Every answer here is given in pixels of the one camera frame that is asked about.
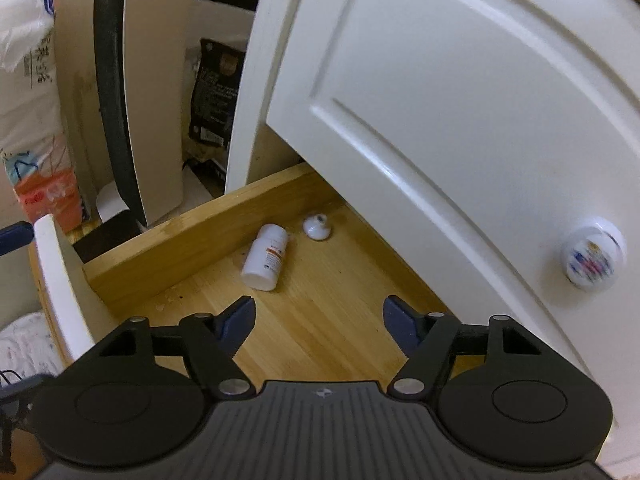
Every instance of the drawer knob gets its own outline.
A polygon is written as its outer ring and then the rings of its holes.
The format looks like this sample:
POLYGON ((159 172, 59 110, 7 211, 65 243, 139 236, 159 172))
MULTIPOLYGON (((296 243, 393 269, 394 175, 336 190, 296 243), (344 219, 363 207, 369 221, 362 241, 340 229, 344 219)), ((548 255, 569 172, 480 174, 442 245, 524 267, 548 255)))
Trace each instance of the drawer knob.
POLYGON ((626 243, 620 230, 604 218, 584 222, 561 251, 562 270, 577 288, 610 287, 626 263, 626 243))

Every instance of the black package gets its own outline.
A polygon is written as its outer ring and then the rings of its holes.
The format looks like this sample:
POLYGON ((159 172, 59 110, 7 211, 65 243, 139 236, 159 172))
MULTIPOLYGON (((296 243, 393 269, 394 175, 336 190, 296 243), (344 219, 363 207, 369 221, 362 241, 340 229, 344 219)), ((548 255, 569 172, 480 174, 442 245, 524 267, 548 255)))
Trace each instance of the black package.
POLYGON ((228 147, 234 124, 244 52, 201 39, 202 60, 191 95, 189 136, 207 146, 228 147))

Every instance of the white bottle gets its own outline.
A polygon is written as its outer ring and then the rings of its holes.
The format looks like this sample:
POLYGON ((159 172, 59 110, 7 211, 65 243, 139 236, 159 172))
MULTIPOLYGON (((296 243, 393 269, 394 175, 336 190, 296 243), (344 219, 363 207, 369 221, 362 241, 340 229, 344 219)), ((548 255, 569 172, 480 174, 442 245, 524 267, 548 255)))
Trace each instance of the white bottle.
POLYGON ((256 290, 273 290, 287 247, 287 232, 276 224, 263 225, 249 250, 240 277, 256 290))

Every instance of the blue logo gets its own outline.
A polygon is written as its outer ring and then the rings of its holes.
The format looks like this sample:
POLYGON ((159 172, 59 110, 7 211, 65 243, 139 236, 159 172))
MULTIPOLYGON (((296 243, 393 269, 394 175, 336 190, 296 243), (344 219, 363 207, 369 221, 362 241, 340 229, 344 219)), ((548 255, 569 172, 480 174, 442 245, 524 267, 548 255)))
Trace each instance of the blue logo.
POLYGON ((47 14, 49 14, 50 16, 54 15, 54 8, 53 8, 53 0, 43 0, 44 1, 44 10, 47 11, 47 14))

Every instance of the loose white knob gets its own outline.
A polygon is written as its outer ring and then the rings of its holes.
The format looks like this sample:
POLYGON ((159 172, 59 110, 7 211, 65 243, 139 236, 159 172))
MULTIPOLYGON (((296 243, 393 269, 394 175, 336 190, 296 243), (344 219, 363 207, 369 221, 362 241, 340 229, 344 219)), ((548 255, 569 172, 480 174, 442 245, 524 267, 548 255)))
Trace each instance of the loose white knob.
POLYGON ((561 251, 562 270, 576 287, 596 291, 610 287, 626 263, 620 230, 604 218, 578 227, 561 251))
POLYGON ((306 218, 302 229, 312 240, 325 240, 331 234, 331 226, 324 214, 311 215, 306 218))

